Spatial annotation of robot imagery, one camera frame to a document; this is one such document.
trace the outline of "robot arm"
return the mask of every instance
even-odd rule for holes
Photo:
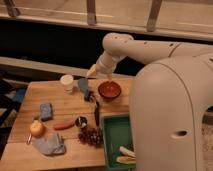
[[[127,56],[143,64],[149,64],[173,56],[198,55],[210,48],[208,45],[192,43],[134,40],[130,35],[117,33],[107,34],[103,39],[103,47],[105,51],[87,77],[97,72],[113,73],[117,63]]]
[[[93,73],[111,74],[129,56],[146,65],[130,94],[138,171],[204,171],[202,118],[213,106],[213,47],[137,41],[108,34]]]

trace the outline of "small bowl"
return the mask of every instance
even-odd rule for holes
[[[103,98],[112,100],[121,94],[121,87],[114,81],[105,81],[98,86],[98,92]]]

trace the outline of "dark background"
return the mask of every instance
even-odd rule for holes
[[[111,31],[0,19],[0,56],[90,68]],[[207,43],[190,39],[131,34],[134,39]],[[125,58],[116,73],[135,75],[143,64]]]

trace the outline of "green tray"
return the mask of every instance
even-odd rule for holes
[[[121,164],[116,162],[118,156],[122,156],[119,147],[130,148],[132,135],[129,115],[106,116],[101,121],[104,139],[105,161],[110,171],[128,170],[135,168],[135,164]]]

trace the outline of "white cup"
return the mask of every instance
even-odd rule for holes
[[[74,78],[72,75],[66,74],[60,78],[61,84],[68,93],[72,93],[74,87]]]

